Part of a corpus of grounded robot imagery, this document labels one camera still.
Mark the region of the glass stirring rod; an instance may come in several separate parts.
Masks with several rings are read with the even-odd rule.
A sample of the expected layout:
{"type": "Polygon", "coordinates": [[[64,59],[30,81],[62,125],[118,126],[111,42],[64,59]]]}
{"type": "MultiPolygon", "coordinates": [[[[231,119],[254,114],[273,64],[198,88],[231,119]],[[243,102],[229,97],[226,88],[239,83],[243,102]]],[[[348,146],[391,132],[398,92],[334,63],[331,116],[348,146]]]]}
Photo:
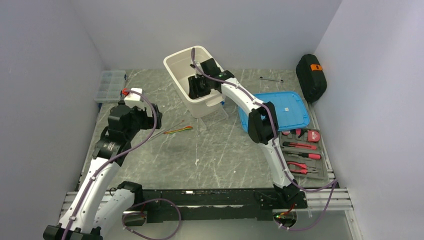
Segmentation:
{"type": "Polygon", "coordinates": [[[167,132],[172,131],[173,129],[175,129],[177,126],[181,125],[184,122],[185,122],[185,120],[182,120],[181,122],[175,124],[174,126],[170,127],[169,129],[164,130],[163,134],[167,134],[167,132]]]}

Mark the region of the white plastic bin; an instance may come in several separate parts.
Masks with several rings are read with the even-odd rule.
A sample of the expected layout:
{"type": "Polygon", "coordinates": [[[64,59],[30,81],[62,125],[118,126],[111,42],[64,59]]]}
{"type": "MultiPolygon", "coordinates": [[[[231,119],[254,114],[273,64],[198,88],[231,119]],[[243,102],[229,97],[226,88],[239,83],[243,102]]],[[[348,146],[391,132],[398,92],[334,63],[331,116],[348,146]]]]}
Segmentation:
{"type": "MultiPolygon", "coordinates": [[[[222,107],[221,102],[223,102],[226,97],[214,89],[212,89],[210,93],[207,93],[207,95],[197,99],[191,99],[189,97],[188,78],[191,76],[198,76],[197,74],[199,72],[203,73],[200,68],[196,66],[196,61],[201,63],[208,59],[214,58],[204,47],[196,45],[171,54],[163,60],[165,68],[173,79],[173,84],[178,95],[190,114],[197,119],[222,107]]],[[[228,70],[224,70],[218,62],[216,62],[216,64],[222,71],[227,71],[227,79],[234,77],[228,70]]]]}

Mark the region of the blue plastic tray lid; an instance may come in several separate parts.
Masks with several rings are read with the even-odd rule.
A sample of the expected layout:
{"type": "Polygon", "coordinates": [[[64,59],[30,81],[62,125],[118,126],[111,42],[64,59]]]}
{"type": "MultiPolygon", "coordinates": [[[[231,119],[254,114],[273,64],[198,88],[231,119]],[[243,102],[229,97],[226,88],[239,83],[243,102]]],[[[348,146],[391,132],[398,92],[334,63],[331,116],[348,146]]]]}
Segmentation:
{"type": "Polygon", "coordinates": [[[301,129],[310,123],[306,106],[299,94],[294,91],[256,93],[253,96],[264,104],[268,102],[273,104],[274,107],[270,110],[275,112],[272,123],[276,124],[277,132],[301,129]]]}

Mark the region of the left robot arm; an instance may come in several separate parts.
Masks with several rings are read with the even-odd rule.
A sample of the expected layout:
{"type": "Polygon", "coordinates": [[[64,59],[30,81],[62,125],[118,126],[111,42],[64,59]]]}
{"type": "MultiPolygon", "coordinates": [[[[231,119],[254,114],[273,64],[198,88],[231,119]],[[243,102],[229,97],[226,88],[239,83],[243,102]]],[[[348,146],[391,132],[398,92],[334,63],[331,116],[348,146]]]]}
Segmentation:
{"type": "Polygon", "coordinates": [[[96,142],[87,175],[68,210],[56,225],[48,225],[45,240],[102,240],[109,228],[126,209],[137,210],[144,203],[143,187],[134,182],[122,182],[103,207],[101,201],[108,185],[122,167],[131,145],[141,130],[162,127],[158,106],[149,104],[152,115],[141,102],[122,100],[112,107],[107,125],[96,142]]]}

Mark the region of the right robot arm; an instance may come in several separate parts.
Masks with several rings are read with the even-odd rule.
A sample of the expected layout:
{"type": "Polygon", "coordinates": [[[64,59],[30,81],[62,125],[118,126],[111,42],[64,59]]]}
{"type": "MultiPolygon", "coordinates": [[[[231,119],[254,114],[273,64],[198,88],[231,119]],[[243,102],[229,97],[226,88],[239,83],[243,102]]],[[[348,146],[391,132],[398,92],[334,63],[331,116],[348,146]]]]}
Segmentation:
{"type": "Polygon", "coordinates": [[[212,91],[218,91],[243,110],[248,117],[247,133],[263,151],[271,170],[273,185],[277,191],[276,203],[282,208],[289,207],[300,190],[283,157],[274,104],[255,97],[230,71],[221,71],[213,58],[203,62],[192,60],[191,67],[196,73],[188,78],[188,96],[196,100],[212,91]]]}

